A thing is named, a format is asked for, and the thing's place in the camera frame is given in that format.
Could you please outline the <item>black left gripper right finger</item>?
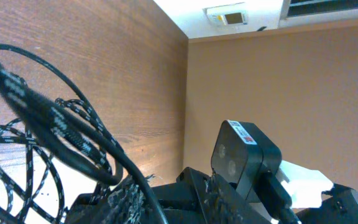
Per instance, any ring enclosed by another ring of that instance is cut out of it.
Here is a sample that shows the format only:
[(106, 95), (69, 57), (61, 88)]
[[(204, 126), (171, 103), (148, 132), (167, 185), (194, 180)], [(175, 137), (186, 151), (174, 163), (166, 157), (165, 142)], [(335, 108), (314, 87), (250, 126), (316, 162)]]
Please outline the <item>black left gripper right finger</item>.
[(269, 221), (255, 211), (220, 175), (208, 176), (190, 167), (177, 177), (195, 193), (196, 211), (205, 223), (263, 224)]

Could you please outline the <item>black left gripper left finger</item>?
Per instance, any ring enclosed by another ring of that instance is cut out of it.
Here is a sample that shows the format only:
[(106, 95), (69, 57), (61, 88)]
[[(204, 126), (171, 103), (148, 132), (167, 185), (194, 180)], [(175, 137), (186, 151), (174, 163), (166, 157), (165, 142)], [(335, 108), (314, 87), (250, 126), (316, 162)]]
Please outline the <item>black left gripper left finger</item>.
[(69, 209), (67, 224), (153, 223), (152, 209), (131, 177), (126, 177), (102, 199), (81, 194)]

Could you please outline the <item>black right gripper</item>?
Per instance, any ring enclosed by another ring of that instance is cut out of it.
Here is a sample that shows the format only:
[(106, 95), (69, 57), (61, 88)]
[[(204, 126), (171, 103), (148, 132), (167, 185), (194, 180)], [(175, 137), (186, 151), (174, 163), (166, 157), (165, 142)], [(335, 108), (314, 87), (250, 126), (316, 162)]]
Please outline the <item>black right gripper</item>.
[(306, 208), (296, 214), (302, 224), (358, 224), (358, 191), (334, 184), (323, 195), (329, 198), (319, 208)]

